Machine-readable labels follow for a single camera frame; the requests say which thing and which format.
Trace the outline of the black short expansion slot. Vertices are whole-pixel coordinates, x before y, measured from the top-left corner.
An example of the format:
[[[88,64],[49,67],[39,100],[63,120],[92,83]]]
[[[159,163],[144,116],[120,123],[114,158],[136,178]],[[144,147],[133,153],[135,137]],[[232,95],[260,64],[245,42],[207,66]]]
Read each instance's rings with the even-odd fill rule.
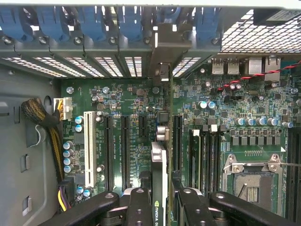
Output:
[[[139,123],[139,137],[147,136],[147,117],[143,115],[139,115],[138,118]]]

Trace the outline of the white expansion slot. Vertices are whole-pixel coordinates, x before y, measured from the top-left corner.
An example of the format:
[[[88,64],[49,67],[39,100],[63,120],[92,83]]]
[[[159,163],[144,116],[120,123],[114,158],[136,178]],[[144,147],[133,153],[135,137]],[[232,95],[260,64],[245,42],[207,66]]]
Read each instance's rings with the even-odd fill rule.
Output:
[[[96,184],[96,128],[95,112],[84,112],[85,186]]]

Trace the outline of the silver network port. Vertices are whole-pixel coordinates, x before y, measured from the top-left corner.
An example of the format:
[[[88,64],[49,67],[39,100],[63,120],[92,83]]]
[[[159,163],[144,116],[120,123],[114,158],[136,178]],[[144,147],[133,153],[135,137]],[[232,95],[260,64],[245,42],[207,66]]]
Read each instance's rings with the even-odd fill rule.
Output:
[[[280,69],[281,59],[276,56],[268,56],[265,58],[264,72],[270,72]],[[278,82],[280,80],[280,72],[266,74],[265,82]]]

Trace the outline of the black ram slot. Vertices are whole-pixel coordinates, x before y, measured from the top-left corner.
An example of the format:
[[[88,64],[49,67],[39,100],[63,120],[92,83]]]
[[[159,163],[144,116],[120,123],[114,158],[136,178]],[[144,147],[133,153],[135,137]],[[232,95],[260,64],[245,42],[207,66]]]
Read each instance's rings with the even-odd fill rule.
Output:
[[[208,126],[204,125],[202,127],[203,131],[203,173],[202,173],[202,189],[205,192],[206,191],[206,186],[207,186],[207,167],[208,167]]]
[[[288,130],[288,152],[287,152],[287,162],[295,162],[295,142],[294,142],[294,129]],[[286,192],[286,216],[290,221],[294,220],[294,167],[287,167],[287,192]]]
[[[211,141],[211,148],[210,148],[210,160],[211,160],[211,178],[210,178],[210,191],[214,191],[215,186],[215,139],[216,139],[216,132],[217,132],[217,124],[212,124],[210,126],[210,141]]]
[[[221,190],[221,178],[222,178],[222,144],[223,144],[223,139],[224,139],[224,132],[227,130],[227,127],[225,124],[221,124],[219,126],[219,133],[218,133],[218,188]]]
[[[296,163],[301,165],[301,132],[296,138]],[[301,166],[297,167],[297,196],[296,196],[296,222],[301,224]]]

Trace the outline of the black long expansion slot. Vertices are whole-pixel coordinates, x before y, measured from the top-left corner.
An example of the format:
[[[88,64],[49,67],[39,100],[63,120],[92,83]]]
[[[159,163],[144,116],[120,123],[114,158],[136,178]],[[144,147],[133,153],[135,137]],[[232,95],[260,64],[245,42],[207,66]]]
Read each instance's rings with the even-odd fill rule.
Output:
[[[130,116],[121,116],[122,190],[130,187]]]
[[[181,171],[182,162],[182,116],[175,115],[173,119],[173,167]]]
[[[106,115],[104,117],[104,143],[105,143],[105,150],[106,150],[106,169],[107,169],[106,189],[108,191],[112,191],[114,187],[112,130],[113,130],[112,117]]]

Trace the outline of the silver square port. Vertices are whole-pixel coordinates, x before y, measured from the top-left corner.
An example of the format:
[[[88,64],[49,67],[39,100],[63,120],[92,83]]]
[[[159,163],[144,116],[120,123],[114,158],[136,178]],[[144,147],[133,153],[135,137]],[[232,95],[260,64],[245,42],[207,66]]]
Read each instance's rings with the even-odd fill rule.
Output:
[[[255,75],[262,72],[262,58],[251,57],[248,60],[247,72],[249,75]]]

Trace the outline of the blue slot clip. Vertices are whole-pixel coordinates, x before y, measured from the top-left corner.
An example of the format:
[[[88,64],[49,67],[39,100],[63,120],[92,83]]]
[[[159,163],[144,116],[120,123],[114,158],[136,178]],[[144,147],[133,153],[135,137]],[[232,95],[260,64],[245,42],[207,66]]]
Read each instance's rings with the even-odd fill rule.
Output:
[[[81,31],[93,41],[107,39],[107,31],[101,6],[77,7]]]
[[[156,21],[157,23],[176,24],[180,11],[180,7],[158,7]]]
[[[20,8],[0,6],[0,27],[10,38],[19,42],[27,40],[24,23],[20,19]]]
[[[140,6],[118,7],[119,29],[128,41],[140,41],[143,36]]]
[[[62,6],[38,6],[36,8],[42,32],[56,42],[70,39],[69,27]]]
[[[194,16],[197,42],[205,42],[216,38],[219,8],[197,7]]]

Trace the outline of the silver usb port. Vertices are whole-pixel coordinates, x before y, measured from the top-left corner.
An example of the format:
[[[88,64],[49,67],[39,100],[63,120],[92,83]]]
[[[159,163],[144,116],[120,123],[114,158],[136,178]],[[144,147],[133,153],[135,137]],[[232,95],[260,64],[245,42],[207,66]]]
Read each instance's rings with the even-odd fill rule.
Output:
[[[224,74],[224,60],[218,58],[212,58],[212,74],[222,75]]]
[[[228,59],[228,74],[238,75],[239,74],[239,60],[237,58]]]

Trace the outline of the white power connector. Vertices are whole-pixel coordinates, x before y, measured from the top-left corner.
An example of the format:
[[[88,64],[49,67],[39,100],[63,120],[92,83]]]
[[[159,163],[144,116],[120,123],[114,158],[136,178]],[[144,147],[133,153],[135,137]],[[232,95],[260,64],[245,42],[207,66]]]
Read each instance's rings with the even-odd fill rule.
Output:
[[[71,121],[72,120],[72,98],[63,97],[63,98],[54,98],[54,110],[59,111],[59,120],[60,121]]]

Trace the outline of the silver cpu socket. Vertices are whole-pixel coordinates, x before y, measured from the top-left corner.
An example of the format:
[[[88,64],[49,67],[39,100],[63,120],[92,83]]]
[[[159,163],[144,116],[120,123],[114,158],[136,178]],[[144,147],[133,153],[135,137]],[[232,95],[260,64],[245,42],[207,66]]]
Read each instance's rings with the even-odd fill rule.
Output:
[[[280,156],[268,160],[239,161],[228,154],[222,168],[221,190],[280,216],[283,207],[283,168]]]

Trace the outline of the green motherboard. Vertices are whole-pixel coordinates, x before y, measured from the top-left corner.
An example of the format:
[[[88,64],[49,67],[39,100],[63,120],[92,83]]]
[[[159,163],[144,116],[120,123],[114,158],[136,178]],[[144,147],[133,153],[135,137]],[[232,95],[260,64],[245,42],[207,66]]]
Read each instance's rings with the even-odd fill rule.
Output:
[[[212,74],[208,64],[187,79],[174,80],[172,113],[182,116],[182,184],[208,195],[210,191],[210,126],[217,124],[215,139],[215,186],[218,185],[218,133],[225,124],[222,144],[222,167],[228,154],[239,161],[268,160],[273,153],[287,162],[288,130],[296,138],[301,132],[301,63],[283,61],[280,80],[270,84],[241,82],[220,90],[234,75]],[[106,150],[104,117],[113,122],[113,192],[122,190],[121,116],[130,116],[130,187],[141,186],[139,175],[151,171],[151,144],[156,138],[156,115],[163,107],[163,89],[150,80],[68,80],[62,89],[72,98],[72,120],[63,123],[63,160],[67,177],[73,178],[74,203],[106,191]],[[95,112],[96,184],[85,186],[84,112]],[[147,117],[147,136],[139,137],[139,115]],[[203,131],[208,126],[208,167],[206,191],[202,189]],[[287,167],[283,168],[283,207],[286,217]],[[296,222],[297,169],[294,167],[294,222]]]

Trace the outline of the black open pc case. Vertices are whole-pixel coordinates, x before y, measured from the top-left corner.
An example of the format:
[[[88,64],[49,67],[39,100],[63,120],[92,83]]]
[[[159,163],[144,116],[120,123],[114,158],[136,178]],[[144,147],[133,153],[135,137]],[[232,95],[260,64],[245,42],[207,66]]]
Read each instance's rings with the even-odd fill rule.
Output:
[[[201,58],[180,77],[173,77],[173,81],[187,79],[206,64],[212,69],[212,58],[224,60],[224,74],[228,74],[229,58],[239,60],[239,74],[223,83],[220,90],[244,81],[272,83],[265,82],[264,76],[282,72],[283,68],[265,73],[266,57],[276,56],[281,63],[301,63],[301,0],[0,0],[0,6],[20,8],[27,34],[27,40],[19,42],[0,27],[0,57],[19,57],[52,69],[33,59],[51,57],[86,76],[65,74],[67,78],[56,78],[0,59],[0,226],[40,226],[77,205],[73,201],[73,178],[67,177],[63,160],[63,123],[67,120],[59,120],[54,98],[71,97],[62,89],[62,83],[68,80],[150,80],[155,86],[149,67],[152,34],[160,24],[156,21],[158,7],[181,8],[173,25],[192,25],[189,33],[192,46],[182,60]],[[38,6],[62,6],[69,27],[68,41],[56,42],[42,32]],[[82,33],[77,7],[83,6],[102,7],[106,40],[93,41]],[[140,41],[128,41],[121,34],[118,20],[121,6],[141,7]],[[216,38],[197,42],[194,25],[197,7],[220,9]],[[141,78],[130,78],[125,57],[134,56],[142,57]],[[65,57],[81,57],[105,77],[94,78]],[[95,57],[111,57],[123,77],[112,77]],[[248,74],[251,57],[262,58],[261,73]],[[173,215],[173,167],[169,176],[168,226],[178,226]]]

